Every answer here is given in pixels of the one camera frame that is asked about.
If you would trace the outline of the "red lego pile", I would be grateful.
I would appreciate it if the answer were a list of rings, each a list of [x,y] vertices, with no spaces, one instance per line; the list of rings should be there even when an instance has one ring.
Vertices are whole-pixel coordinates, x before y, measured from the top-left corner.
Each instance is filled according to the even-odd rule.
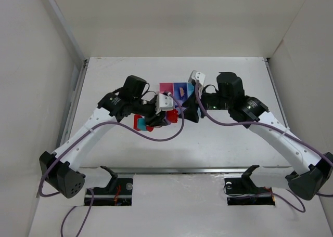
[[[148,131],[152,132],[154,128],[162,126],[168,126],[178,121],[178,111],[176,109],[172,111],[161,112],[153,117],[144,117],[138,114],[134,115],[133,128],[136,131]]]

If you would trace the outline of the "lilac lego brick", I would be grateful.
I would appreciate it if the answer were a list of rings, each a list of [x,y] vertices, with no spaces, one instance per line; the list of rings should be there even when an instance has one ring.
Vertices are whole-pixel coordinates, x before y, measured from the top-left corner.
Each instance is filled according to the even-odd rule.
[[[180,97],[183,97],[183,96],[187,95],[187,92],[182,87],[180,87],[179,94],[180,94]]]

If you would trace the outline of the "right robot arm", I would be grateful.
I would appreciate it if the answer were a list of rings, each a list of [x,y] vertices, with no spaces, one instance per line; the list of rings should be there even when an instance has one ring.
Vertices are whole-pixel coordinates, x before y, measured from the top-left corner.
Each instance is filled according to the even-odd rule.
[[[224,178],[230,196],[265,192],[266,187],[287,189],[304,200],[318,195],[332,174],[332,154],[315,150],[284,126],[258,98],[245,94],[242,79],[233,72],[221,72],[214,93],[207,93],[206,76],[192,71],[189,83],[194,91],[183,102],[185,119],[194,123],[207,117],[226,126],[208,114],[209,110],[225,110],[233,119],[230,126],[242,125],[273,147],[288,163],[287,168],[251,165],[245,172]]]

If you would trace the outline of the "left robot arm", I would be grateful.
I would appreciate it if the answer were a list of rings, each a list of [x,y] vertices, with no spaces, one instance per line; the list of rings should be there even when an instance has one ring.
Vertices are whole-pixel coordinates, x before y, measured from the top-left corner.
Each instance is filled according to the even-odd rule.
[[[112,170],[100,167],[85,174],[79,169],[92,148],[109,130],[115,126],[129,129],[129,126],[121,123],[125,117],[139,115],[148,127],[168,124],[165,117],[167,111],[174,108],[173,96],[165,91],[155,94],[149,101],[144,100],[146,85],[144,79],[128,76],[122,87],[101,98],[87,121],[71,138],[53,152],[45,151],[41,154],[39,164],[42,176],[38,188],[40,196],[48,197],[48,194],[43,192],[44,183],[53,187],[56,195],[61,194],[68,199],[87,187],[115,187],[117,176]]]

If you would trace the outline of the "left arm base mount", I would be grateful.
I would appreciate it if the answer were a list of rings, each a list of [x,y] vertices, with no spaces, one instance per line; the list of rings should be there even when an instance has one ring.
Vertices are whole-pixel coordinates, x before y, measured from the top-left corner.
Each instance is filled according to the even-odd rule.
[[[134,179],[132,175],[119,174],[106,166],[88,169],[86,172],[84,205],[131,206]]]

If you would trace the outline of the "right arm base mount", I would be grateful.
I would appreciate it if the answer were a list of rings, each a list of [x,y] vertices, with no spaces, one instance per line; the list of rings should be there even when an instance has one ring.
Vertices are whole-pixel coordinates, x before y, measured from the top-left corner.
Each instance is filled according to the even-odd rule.
[[[258,187],[251,180],[251,175],[259,167],[252,165],[243,173],[224,175],[223,192],[227,195],[228,206],[275,206],[272,189]]]

